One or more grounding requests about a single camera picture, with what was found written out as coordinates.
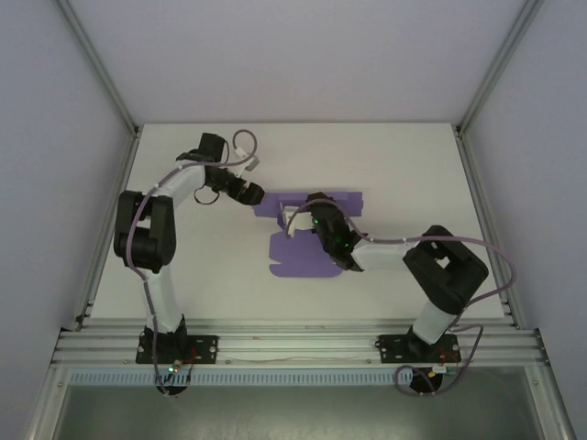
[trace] white connector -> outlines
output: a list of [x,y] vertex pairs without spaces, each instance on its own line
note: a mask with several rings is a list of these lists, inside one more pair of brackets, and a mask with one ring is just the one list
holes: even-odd
[[[284,206],[282,209],[282,219],[285,225],[287,226],[288,222],[294,215],[297,206]],[[314,225],[312,224],[312,215],[310,213],[300,213],[295,216],[290,225],[289,229],[287,230],[287,235],[290,237],[294,236],[294,232],[296,229],[300,231],[307,231],[312,229]]]
[[[247,151],[245,151],[244,149],[242,149],[241,147],[234,148],[234,152],[237,154],[238,158],[241,160],[245,159],[249,155],[249,153]],[[260,163],[259,158],[257,158],[257,156],[253,156],[252,158],[247,160],[245,163],[241,163],[240,165],[238,165],[236,167],[232,167],[231,171],[234,173],[235,176],[240,177],[240,176],[242,176],[242,173],[245,171],[253,171],[255,168],[257,168],[257,165],[259,165],[259,163]]]

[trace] cable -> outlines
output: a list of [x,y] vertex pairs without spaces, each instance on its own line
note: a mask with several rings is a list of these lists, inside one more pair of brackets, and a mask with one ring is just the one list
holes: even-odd
[[196,193],[198,191],[200,191],[202,188],[198,188],[197,190],[194,190],[194,200],[195,200],[195,202],[197,204],[201,204],[203,206],[210,206],[211,204],[215,204],[216,201],[220,198],[220,192],[217,192],[216,193],[216,197],[214,198],[214,200],[212,202],[202,202],[202,201],[200,201],[200,199],[198,199],[198,196],[196,195]]
[[467,362],[465,362],[465,365],[460,369],[458,376],[450,383],[450,385],[447,386],[447,388],[445,388],[443,390],[436,391],[436,392],[432,392],[430,394],[409,392],[409,391],[402,389],[397,382],[397,380],[399,378],[399,374],[404,369],[411,369],[411,370],[415,371],[418,375],[420,375],[424,378],[424,380],[427,382],[427,384],[431,390],[433,390],[434,388],[432,387],[432,383],[430,382],[430,380],[428,379],[428,377],[424,373],[424,371],[422,371],[418,368],[414,368],[409,365],[402,365],[394,373],[393,383],[395,385],[395,388],[397,390],[399,390],[402,394],[406,394],[409,396],[422,396],[422,395],[434,396],[434,395],[439,395],[439,394],[442,394],[446,391],[452,390],[462,380],[462,378],[467,373],[467,370],[469,369],[469,365],[472,362],[473,355],[477,351],[477,347],[479,346],[479,342],[480,342],[481,337],[483,335],[483,325],[481,325],[481,324],[472,324],[472,325],[467,325],[464,327],[456,327],[455,325],[457,324],[457,322],[459,321],[460,317],[465,312],[465,310],[467,310],[473,304],[478,303],[479,301],[482,301],[482,300],[489,298],[491,296],[497,295],[503,291],[506,291],[510,287],[512,287],[512,285],[514,284],[514,282],[517,278],[517,270],[515,269],[514,262],[507,255],[505,255],[505,253],[497,246],[495,246],[491,243],[488,243],[486,241],[479,240],[477,238],[468,238],[465,236],[411,236],[409,238],[388,239],[388,238],[372,238],[370,236],[366,236],[365,234],[363,234],[360,231],[360,229],[357,227],[357,225],[355,225],[355,222],[353,222],[352,218],[350,218],[350,215],[347,213],[347,211],[344,209],[344,207],[342,207],[339,203],[334,202],[329,199],[314,199],[310,202],[303,203],[295,211],[293,211],[293,214],[290,217],[290,220],[287,222],[287,225],[284,228],[285,235],[288,238],[291,238],[291,236],[287,233],[287,231],[290,230],[290,226],[292,225],[292,222],[294,221],[295,217],[300,212],[302,212],[302,210],[304,210],[305,208],[307,208],[308,206],[310,206],[312,204],[331,204],[333,206],[336,206],[337,209],[339,209],[340,212],[344,215],[345,219],[349,222],[350,227],[352,227],[352,229],[355,231],[355,233],[357,233],[357,235],[361,239],[369,241],[371,243],[383,244],[383,245],[402,245],[405,243],[419,243],[422,241],[458,241],[458,242],[462,242],[462,243],[472,243],[473,245],[479,245],[479,246],[483,246],[485,248],[488,248],[488,249],[492,250],[493,252],[495,252],[496,254],[498,254],[502,259],[504,259],[507,262],[509,269],[510,269],[510,280],[506,284],[504,284],[503,286],[498,287],[492,291],[488,291],[487,293],[484,293],[483,295],[479,295],[477,298],[470,300],[467,303],[467,305],[465,306],[465,308],[463,309],[463,311],[460,313],[460,315],[457,316],[449,326],[449,331],[452,333],[460,333],[460,332],[464,332],[467,330],[471,330],[472,328],[479,328],[479,334],[477,335],[477,338],[475,339],[475,343],[473,344],[473,346],[471,348],[471,353],[469,354],[469,358],[467,359]]
[[145,207],[147,206],[147,202],[149,201],[149,198],[152,197],[152,195],[155,194],[162,185],[167,183],[178,172],[180,172],[182,170],[186,170],[188,168],[201,167],[201,166],[236,167],[238,165],[241,165],[241,164],[249,161],[251,158],[253,158],[255,156],[255,153],[257,152],[257,146],[258,146],[257,137],[254,135],[254,133],[252,131],[247,130],[245,128],[241,128],[240,130],[237,130],[232,137],[232,145],[233,145],[234,149],[236,148],[237,136],[240,133],[247,133],[253,139],[253,150],[250,152],[250,154],[245,159],[241,159],[241,160],[238,160],[238,161],[232,162],[232,163],[194,162],[194,163],[188,163],[185,165],[180,165],[179,167],[171,170],[155,186],[153,186],[145,194],[145,196],[143,197],[143,200],[140,202],[140,205],[137,208],[137,212],[135,213],[135,216],[132,220],[132,223],[130,224],[130,229],[128,230],[127,249],[126,249],[127,264],[128,264],[128,267],[132,271],[134,271],[137,275],[139,275],[143,281],[143,288],[145,290],[145,298],[147,299],[149,313],[150,313],[151,319],[153,321],[153,344],[152,344],[152,350],[151,350],[151,354],[153,356],[153,368],[155,369],[155,378],[159,382],[161,390],[162,390],[163,394],[165,394],[165,395],[167,395],[168,392],[167,392],[167,389],[165,388],[165,386],[163,385],[163,379],[162,379],[161,374],[159,372],[159,365],[158,365],[158,359],[157,359],[157,333],[159,331],[159,327],[157,325],[157,313],[155,311],[155,306],[153,305],[153,300],[151,298],[147,276],[135,266],[135,263],[132,260],[132,255],[131,255],[132,240],[133,240],[133,238],[135,236],[135,232],[137,230],[138,221],[140,220],[140,217],[141,217],[143,211],[145,210]]
[[357,359],[359,356],[352,357],[314,357],[314,356],[291,356],[291,357],[278,357],[276,359],[238,359],[236,357],[222,356],[224,360],[230,360],[235,362],[249,362],[251,364],[269,364],[272,362],[287,362],[288,360],[352,360]]
[[197,356],[198,356],[198,355],[197,355],[197,353],[195,352],[195,348],[193,348],[193,347],[192,347],[192,359],[191,359],[192,365],[190,365],[190,369],[189,369],[189,371],[187,372],[187,383],[188,383],[188,385],[189,385],[190,383],[192,383],[192,370],[194,369],[195,358],[196,358]]
[[[227,158],[224,159],[223,164],[226,166],[228,160],[230,159],[230,146],[228,145],[228,142],[225,141],[225,144],[227,146]],[[216,197],[212,202],[202,202],[200,199],[198,199],[198,196],[196,195],[198,191],[200,191],[202,188],[205,187],[205,184],[202,185],[200,188],[198,188],[197,190],[194,190],[194,200],[197,204],[201,204],[202,206],[210,206],[211,204],[215,204],[218,199],[220,198],[220,192],[216,193]]]
[[440,348],[440,355],[442,356],[442,365],[446,364],[447,357],[450,357],[455,362],[455,373],[459,372],[459,359],[455,355],[449,352],[447,353],[442,347]]

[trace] black mounting plate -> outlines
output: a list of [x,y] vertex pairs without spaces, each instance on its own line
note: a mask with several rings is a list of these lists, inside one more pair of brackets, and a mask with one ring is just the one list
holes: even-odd
[[[138,339],[137,357],[135,361],[140,365],[152,365],[153,356],[151,355],[150,349],[144,347],[150,347],[148,341],[143,341],[144,334]],[[183,364],[215,364],[216,354],[218,352],[218,336],[214,335],[188,335],[187,336],[187,353]],[[192,348],[195,351],[195,362],[192,362]],[[159,364],[172,364],[175,362],[176,356],[166,353],[164,350],[157,352],[157,362]]]
[[379,335],[375,346],[379,349],[382,364],[453,364],[461,361],[455,335],[444,334],[423,356],[410,351],[406,334]]

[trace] gray wall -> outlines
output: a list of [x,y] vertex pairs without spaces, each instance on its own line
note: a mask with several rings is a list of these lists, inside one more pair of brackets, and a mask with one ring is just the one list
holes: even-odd
[[524,0],[72,0],[147,122],[459,122]]
[[546,2],[471,131],[579,438],[587,376],[587,2]]
[[73,319],[127,133],[49,0],[0,14],[0,437]]

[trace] purple cloth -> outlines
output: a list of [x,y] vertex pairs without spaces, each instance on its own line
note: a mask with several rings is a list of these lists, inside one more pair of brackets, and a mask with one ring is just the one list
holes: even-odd
[[[325,192],[340,203],[352,216],[360,216],[363,208],[362,192]],[[308,192],[276,192],[266,194],[263,203],[253,206],[257,217],[276,218],[284,229],[281,207],[300,206],[305,202]],[[277,261],[269,270],[282,278],[332,278],[340,275],[339,268],[322,249],[320,239],[312,231],[295,231],[292,238],[283,232],[271,236],[269,258]]]

